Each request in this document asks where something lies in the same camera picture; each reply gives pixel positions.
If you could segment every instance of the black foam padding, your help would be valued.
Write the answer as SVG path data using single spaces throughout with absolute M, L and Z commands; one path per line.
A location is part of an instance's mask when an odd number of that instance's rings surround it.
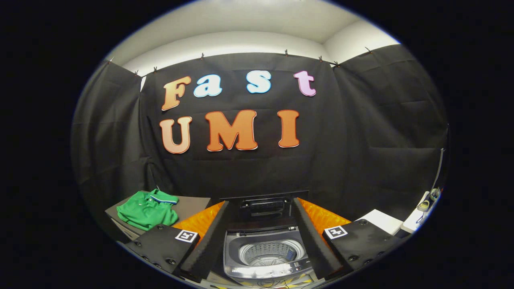
M 227 226 L 234 220 L 236 213 L 234 204 L 225 201 L 201 242 L 180 267 L 184 271 L 184 276 L 191 280 L 207 278 L 216 263 L 216 258 L 223 250 Z
M 196 235 L 187 233 L 185 235 L 189 237 L 187 242 L 176 239 L 177 236 L 183 236 L 181 229 L 159 224 L 134 241 L 127 243 L 125 247 L 146 262 L 172 274 L 200 239 L 198 233 Z
M 297 198 L 293 199 L 292 215 L 296 219 L 298 231 L 316 277 L 318 279 L 325 278 L 340 270 L 342 264 L 319 236 L 307 212 Z
M 338 259 L 352 270 L 369 264 L 378 256 L 385 254 L 400 240 L 365 219 L 351 222 L 341 228 L 346 233 L 340 237 L 331 239 L 326 231 L 323 232 L 323 237 Z

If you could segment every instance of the black fabric backdrop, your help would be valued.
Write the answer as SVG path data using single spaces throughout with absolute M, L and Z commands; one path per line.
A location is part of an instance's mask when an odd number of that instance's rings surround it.
M 378 209 L 405 220 L 430 190 L 446 148 L 443 102 L 420 63 L 401 45 L 334 67 L 344 102 L 348 175 L 341 198 L 351 220 Z
M 246 74 L 271 73 L 264 94 L 246 90 Z M 313 97 L 301 94 L 293 74 L 314 77 Z M 196 81 L 221 77 L 223 91 L 196 98 Z M 166 83 L 191 77 L 179 106 L 162 111 Z M 309 190 L 309 199 L 347 219 L 378 209 L 408 217 L 434 182 L 447 121 L 440 96 L 421 65 L 401 45 L 373 50 L 331 68 L 316 59 L 236 53 L 190 60 L 141 78 L 104 62 L 77 106 L 72 156 L 81 192 L 95 216 L 157 186 L 173 195 L 227 197 Z M 205 114 L 221 111 L 230 124 L 254 110 L 256 150 L 207 151 Z M 295 110 L 295 148 L 280 148 L 280 110 Z M 191 145 L 164 149 L 164 119 L 190 116 Z M 180 143 L 180 125 L 173 125 Z
M 107 61 L 91 76 L 71 128 L 71 160 L 91 214 L 102 229 L 125 240 L 105 209 L 154 187 L 139 132 L 141 77 Z

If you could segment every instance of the washing machine drum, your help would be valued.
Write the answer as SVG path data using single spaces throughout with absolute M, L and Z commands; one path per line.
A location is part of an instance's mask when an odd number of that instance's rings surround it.
M 269 266 L 301 259 L 302 244 L 295 240 L 279 240 L 247 244 L 239 248 L 239 260 L 248 266 Z
M 311 272 L 297 230 L 251 236 L 227 235 L 224 249 L 227 276 L 248 287 L 284 285 Z

